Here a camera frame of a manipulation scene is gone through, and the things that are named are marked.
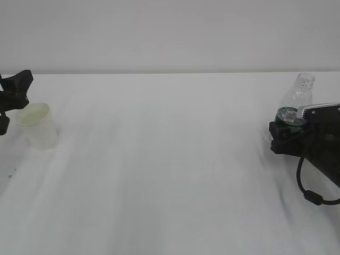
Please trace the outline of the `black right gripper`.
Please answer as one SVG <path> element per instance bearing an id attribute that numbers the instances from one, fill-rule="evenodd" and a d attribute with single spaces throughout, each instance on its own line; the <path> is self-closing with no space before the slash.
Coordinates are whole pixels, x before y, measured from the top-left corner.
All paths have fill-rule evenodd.
<path id="1" fill-rule="evenodd" d="M 279 155 L 305 156 L 315 168 L 339 186 L 339 122 L 294 126 L 270 122 L 270 149 Z"/>

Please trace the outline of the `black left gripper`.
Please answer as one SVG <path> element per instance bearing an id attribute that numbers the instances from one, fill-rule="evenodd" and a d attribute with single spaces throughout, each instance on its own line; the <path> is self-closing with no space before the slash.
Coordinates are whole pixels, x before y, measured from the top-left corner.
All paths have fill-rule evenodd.
<path id="1" fill-rule="evenodd" d="M 5 135 L 9 127 L 10 118 L 4 109 L 23 109 L 29 103 L 27 92 L 33 82 L 30 70 L 23 70 L 18 74 L 1 78 L 1 115 L 0 135 Z"/>

